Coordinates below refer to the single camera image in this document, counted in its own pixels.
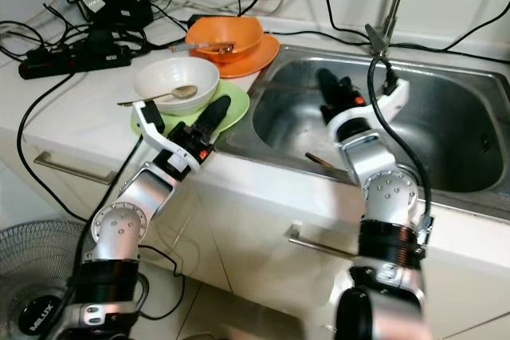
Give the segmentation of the orange plate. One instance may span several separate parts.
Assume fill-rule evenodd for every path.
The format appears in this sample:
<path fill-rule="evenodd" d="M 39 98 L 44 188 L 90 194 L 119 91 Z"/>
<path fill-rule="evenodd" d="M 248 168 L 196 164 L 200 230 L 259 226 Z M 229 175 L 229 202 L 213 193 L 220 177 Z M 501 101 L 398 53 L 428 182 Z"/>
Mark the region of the orange plate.
<path fill-rule="evenodd" d="M 218 67 L 220 78 L 234 79 L 258 73 L 276 59 L 281 44 L 273 35 L 263 34 L 255 48 L 243 53 L 229 53 L 229 55 L 207 55 L 207 53 L 192 52 L 193 57 L 201 57 Z"/>

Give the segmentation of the stainless steel sink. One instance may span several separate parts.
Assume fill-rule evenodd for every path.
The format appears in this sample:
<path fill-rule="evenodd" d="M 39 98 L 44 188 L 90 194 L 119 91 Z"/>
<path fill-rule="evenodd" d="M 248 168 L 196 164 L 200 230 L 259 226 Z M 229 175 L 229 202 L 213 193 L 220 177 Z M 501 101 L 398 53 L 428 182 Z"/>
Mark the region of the stainless steel sink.
<path fill-rule="evenodd" d="M 250 107 L 216 140 L 216 150 L 335 182 L 348 172 L 304 157 L 339 159 L 320 113 L 317 70 L 367 89 L 369 57 L 284 45 L 249 89 Z M 429 174 L 436 205 L 510 221 L 510 82 L 496 72 L 394 61 L 410 100 L 392 121 Z"/>

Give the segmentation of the white ribbed bowl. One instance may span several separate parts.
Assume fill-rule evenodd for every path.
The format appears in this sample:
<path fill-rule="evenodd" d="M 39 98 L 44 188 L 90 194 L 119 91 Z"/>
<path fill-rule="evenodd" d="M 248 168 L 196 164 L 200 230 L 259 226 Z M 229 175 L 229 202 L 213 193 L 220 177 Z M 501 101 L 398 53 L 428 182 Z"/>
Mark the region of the white ribbed bowl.
<path fill-rule="evenodd" d="M 141 99 L 153 99 L 161 113 L 186 115 L 209 103 L 219 79 L 218 67 L 201 57 L 168 57 L 139 70 L 134 90 Z M 191 97 L 157 97 L 186 86 L 196 88 Z"/>

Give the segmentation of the brown wooden utensil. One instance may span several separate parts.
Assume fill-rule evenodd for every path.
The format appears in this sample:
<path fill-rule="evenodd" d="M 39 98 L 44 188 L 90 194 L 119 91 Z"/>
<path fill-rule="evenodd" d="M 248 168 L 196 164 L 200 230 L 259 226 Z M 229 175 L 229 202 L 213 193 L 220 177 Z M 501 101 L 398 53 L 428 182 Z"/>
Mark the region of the brown wooden utensil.
<path fill-rule="evenodd" d="M 313 152 L 305 152 L 304 157 L 309 159 L 309 161 L 314 162 L 314 164 L 321 166 L 321 168 L 327 170 L 343 172 L 349 171 L 349 169 L 339 159 L 328 159 L 320 157 L 317 154 L 313 154 Z"/>

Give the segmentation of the white kitchen cabinet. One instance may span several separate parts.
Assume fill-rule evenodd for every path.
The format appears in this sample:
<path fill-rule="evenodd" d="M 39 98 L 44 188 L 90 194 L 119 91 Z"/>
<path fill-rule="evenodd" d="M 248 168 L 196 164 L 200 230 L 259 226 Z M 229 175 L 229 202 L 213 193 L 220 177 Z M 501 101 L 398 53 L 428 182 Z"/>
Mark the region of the white kitchen cabinet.
<path fill-rule="evenodd" d="M 183 187 L 199 195 L 218 274 L 211 284 L 324 330 L 350 260 L 285 238 L 292 225 L 306 240 L 357 249 L 365 210 L 351 183 L 259 164 L 216 150 Z M 510 221 L 431 205 L 433 231 L 422 261 L 426 322 L 433 339 L 510 340 Z"/>

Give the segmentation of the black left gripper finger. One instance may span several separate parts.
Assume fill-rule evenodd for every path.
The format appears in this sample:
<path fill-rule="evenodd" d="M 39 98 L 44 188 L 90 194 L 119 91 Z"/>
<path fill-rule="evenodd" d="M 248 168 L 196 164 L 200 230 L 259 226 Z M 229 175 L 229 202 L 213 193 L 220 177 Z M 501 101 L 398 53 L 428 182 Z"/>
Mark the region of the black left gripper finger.
<path fill-rule="evenodd" d="M 194 129 L 202 139 L 211 139 L 215 130 L 222 124 L 231 104 L 232 100 L 229 96 L 219 96 L 201 111 L 197 120 L 194 121 Z"/>

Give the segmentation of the grey floor fan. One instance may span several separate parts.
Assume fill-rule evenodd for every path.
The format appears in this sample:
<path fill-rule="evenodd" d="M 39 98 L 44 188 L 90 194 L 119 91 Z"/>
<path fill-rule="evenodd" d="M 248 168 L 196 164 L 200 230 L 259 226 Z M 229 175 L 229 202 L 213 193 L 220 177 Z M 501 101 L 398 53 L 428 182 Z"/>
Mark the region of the grey floor fan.
<path fill-rule="evenodd" d="M 58 317 L 72 277 L 80 222 L 47 220 L 1 231 L 0 333 L 3 340 L 39 340 Z"/>

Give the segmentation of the pale soup spoon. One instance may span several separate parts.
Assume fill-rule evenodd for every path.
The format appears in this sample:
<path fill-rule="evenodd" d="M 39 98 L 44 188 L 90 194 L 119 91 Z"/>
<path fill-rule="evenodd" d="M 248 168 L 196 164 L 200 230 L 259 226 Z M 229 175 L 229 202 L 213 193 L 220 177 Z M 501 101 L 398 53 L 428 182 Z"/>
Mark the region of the pale soup spoon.
<path fill-rule="evenodd" d="M 178 88 L 172 89 L 170 92 L 163 93 L 163 95 L 156 95 L 151 97 L 144 97 L 143 99 L 139 100 L 132 100 L 132 101 L 120 101 L 120 103 L 117 103 L 117 106 L 131 106 L 131 104 L 135 103 L 136 101 L 157 101 L 164 99 L 165 101 L 169 100 L 186 100 L 190 99 L 196 93 L 198 92 L 198 88 L 196 85 L 183 85 L 178 86 Z"/>

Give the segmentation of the black power adapter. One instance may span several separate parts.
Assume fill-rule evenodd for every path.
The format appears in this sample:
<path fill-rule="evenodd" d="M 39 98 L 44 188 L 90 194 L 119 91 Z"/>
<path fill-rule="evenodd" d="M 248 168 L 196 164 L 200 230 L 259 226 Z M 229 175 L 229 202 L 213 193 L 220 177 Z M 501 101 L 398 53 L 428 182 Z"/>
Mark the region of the black power adapter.
<path fill-rule="evenodd" d="M 143 29 L 153 22 L 149 0 L 81 0 L 88 19 L 101 25 L 120 24 L 131 29 Z"/>

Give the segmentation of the orange bowl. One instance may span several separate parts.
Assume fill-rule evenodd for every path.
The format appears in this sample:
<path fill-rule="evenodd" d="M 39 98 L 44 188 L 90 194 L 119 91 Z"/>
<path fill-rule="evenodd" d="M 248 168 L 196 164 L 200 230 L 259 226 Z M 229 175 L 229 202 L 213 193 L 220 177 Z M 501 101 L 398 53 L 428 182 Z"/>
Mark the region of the orange bowl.
<path fill-rule="evenodd" d="M 237 62 L 258 48 L 265 31 L 254 17 L 203 17 L 190 27 L 185 37 L 186 44 L 221 44 L 229 42 L 233 49 L 229 53 L 220 53 L 214 48 L 195 49 L 215 63 Z"/>

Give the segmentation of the green plate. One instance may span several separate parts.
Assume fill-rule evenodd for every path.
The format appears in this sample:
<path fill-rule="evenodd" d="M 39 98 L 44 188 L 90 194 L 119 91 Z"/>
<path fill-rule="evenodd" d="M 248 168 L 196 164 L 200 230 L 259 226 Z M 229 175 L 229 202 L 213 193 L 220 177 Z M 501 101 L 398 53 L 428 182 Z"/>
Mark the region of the green plate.
<path fill-rule="evenodd" d="M 233 82 L 227 80 L 220 80 L 218 82 L 218 88 L 216 88 L 216 92 L 214 93 L 214 96 L 212 96 L 212 100 L 217 100 L 222 96 L 228 96 L 230 98 L 230 105 L 229 108 L 227 108 L 226 117 L 223 118 L 218 125 L 218 128 L 216 128 L 215 132 L 211 136 L 212 143 L 215 143 L 215 141 L 218 140 L 221 133 L 230 129 L 230 127 L 234 124 L 237 124 L 237 122 L 244 117 L 250 107 L 250 96 L 248 96 L 247 92 L 244 92 L 243 89 L 234 85 Z M 190 126 L 197 120 L 197 118 L 199 118 L 202 111 L 204 111 L 204 107 L 200 107 L 199 110 L 188 115 L 169 115 L 160 113 L 160 117 L 163 118 L 163 122 L 168 126 L 168 128 L 175 127 L 179 122 L 184 122 L 186 125 Z"/>

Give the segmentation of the black power strip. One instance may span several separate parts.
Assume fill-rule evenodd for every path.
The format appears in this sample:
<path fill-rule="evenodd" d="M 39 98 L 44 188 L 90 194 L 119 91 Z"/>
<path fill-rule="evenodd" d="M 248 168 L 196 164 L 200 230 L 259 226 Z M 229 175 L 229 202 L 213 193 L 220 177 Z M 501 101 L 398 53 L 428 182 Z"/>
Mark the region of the black power strip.
<path fill-rule="evenodd" d="M 116 45 L 105 55 L 88 52 L 87 49 L 39 48 L 29 50 L 28 56 L 18 65 L 22 79 L 32 80 L 73 73 L 87 73 L 105 69 L 127 67 L 131 64 L 131 50 Z"/>

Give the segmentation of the metal spoon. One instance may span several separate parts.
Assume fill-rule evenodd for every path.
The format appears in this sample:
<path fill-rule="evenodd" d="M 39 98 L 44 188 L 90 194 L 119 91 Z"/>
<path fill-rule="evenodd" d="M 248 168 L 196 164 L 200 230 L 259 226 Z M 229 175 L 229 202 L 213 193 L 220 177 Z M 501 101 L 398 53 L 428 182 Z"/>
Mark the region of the metal spoon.
<path fill-rule="evenodd" d="M 223 53 L 233 52 L 233 42 L 196 42 L 196 44 L 177 44 L 169 46 L 173 53 L 189 52 L 189 50 L 199 50 L 205 55 L 223 55 Z"/>

